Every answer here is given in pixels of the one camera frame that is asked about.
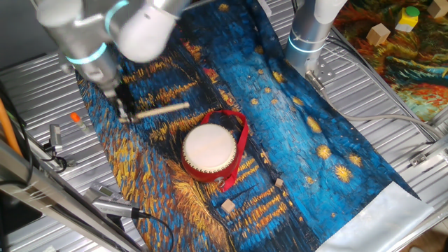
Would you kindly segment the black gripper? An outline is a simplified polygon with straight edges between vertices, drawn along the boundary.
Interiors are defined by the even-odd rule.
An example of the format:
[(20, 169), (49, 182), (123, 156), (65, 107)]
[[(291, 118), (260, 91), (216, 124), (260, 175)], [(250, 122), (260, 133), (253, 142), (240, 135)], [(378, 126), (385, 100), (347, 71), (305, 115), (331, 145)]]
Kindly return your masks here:
[(117, 94), (119, 121), (121, 123), (126, 123), (127, 119), (130, 123), (138, 123), (140, 119), (136, 115), (135, 100), (132, 96), (128, 84), (120, 83), (115, 88), (115, 93)]

